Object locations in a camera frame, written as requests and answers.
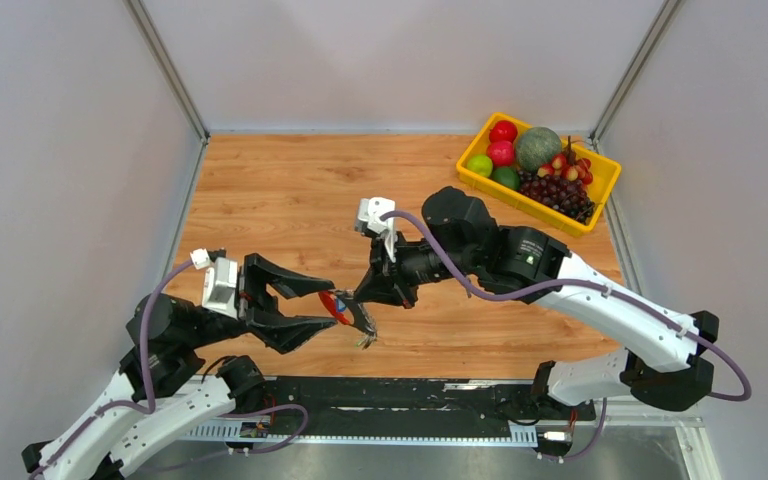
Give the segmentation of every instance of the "green lime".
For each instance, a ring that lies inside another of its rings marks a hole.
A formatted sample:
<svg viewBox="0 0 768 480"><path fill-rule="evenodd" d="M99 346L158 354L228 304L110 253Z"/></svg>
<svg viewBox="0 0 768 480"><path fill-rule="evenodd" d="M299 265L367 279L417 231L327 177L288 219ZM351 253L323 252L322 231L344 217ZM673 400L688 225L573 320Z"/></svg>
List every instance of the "green lime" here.
<svg viewBox="0 0 768 480"><path fill-rule="evenodd" d="M493 160L482 153L470 158L466 162L466 169L482 177L489 177L493 173Z"/></svg>
<svg viewBox="0 0 768 480"><path fill-rule="evenodd" d="M519 188L519 175L511 167L499 167L493 170L493 175L490 178L511 190L516 191Z"/></svg>

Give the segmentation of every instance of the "watermelon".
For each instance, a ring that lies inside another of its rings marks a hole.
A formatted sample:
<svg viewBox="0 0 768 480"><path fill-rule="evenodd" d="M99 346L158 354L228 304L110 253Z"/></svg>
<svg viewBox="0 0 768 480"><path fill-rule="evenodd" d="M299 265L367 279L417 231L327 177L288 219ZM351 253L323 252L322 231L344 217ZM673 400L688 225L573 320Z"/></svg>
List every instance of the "watermelon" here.
<svg viewBox="0 0 768 480"><path fill-rule="evenodd" d="M561 153L561 137L549 128L532 127L519 136L514 148L519 166L534 173Z"/></svg>

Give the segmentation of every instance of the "wood grain surface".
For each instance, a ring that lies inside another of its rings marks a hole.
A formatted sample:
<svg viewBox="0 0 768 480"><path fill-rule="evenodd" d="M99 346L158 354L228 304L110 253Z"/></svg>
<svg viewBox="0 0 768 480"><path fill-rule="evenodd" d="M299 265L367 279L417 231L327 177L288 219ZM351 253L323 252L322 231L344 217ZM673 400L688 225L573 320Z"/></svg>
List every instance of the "wood grain surface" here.
<svg viewBox="0 0 768 480"><path fill-rule="evenodd" d="M382 196L418 214L446 185L480 197L501 225L533 225L566 243L608 277L621 281L604 220L575 239L459 182L455 162L470 136L214 136L184 227L177 262L196 248L252 252L285 268L354 288L367 269L369 240L352 230L361 198ZM408 240L419 239L397 221ZM190 269L167 288L201 300L203 273ZM316 295L280 300L287 315L327 315ZM360 350L356 330L338 325L300 349L279 355L251 336L205 347L208 363L250 355L266 374L447 378L532 378L545 360L579 360L617 344L559 313L519 302L467 298L455 280L425 285L411 310L369 305L379 340Z"/></svg>

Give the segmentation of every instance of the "black cable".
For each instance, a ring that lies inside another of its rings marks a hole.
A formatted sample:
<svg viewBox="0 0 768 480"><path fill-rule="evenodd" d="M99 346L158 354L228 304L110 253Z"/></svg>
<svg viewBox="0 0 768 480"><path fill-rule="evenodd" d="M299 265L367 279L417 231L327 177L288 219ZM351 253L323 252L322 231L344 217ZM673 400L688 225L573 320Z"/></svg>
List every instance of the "black cable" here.
<svg viewBox="0 0 768 480"><path fill-rule="evenodd" d="M228 360L232 360L234 358L237 358L237 357L234 355L225 355L224 357L217 358L215 362L211 363L210 366L207 367L207 370L204 371L204 374L202 374L201 383L204 383L204 379L207 378L207 375L210 374L210 371L213 370L217 365L219 365L220 363L224 365L224 363L227 363Z"/></svg>
<svg viewBox="0 0 768 480"><path fill-rule="evenodd" d="M513 418L512 416L508 415L507 413L505 413L505 412L503 412L501 410L501 407L503 407L505 405L508 405L509 403L511 403L510 400L502 400L501 402L496 404L496 413L501 415L502 418L504 418L505 420L507 420L509 422L512 422L512 423L515 423L517 425L521 425L523 427L533 427L534 425L537 425L537 422L540 421L540 416L539 416L540 411L537 408L534 409L534 411L536 412L535 413L536 418L534 420L531 420L529 422L521 422L521 421Z"/></svg>

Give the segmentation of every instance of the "yellow plastic tray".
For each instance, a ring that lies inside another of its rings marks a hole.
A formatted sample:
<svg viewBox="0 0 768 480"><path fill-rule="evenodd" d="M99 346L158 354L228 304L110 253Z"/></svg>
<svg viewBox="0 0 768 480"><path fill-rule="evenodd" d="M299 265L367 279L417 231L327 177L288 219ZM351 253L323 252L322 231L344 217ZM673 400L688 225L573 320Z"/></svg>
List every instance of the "yellow plastic tray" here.
<svg viewBox="0 0 768 480"><path fill-rule="evenodd" d="M488 193L508 205L511 205L518 210L522 210L523 212L552 225L558 230L569 233L572 236L580 237L593 230L593 227L596 226L596 221L599 219L602 210L605 208L605 203L608 201L608 197L611 195L611 190L614 188L614 184L617 183L617 179L620 176L620 171L622 170L620 164L573 143L572 148L575 150L577 158L587 157L590 159L590 173L593 174L593 183L587 187L587 195L594 203L596 203L596 211L593 213L593 216L590 217L590 221L587 225L581 224L560 212L556 212L539 202L535 202L519 192L510 190L489 178L482 177L481 175L466 169L466 162L472 158L473 155L485 153L487 147L490 145L490 139L488 138L490 129L492 129L493 125L499 120L509 120L513 122L514 125L517 126L520 135L522 132L531 128L531 125L505 115L504 113L494 113L458 160L458 163L456 164L458 178L470 187ZM562 137L561 141L564 147L566 147L566 138Z"/></svg>

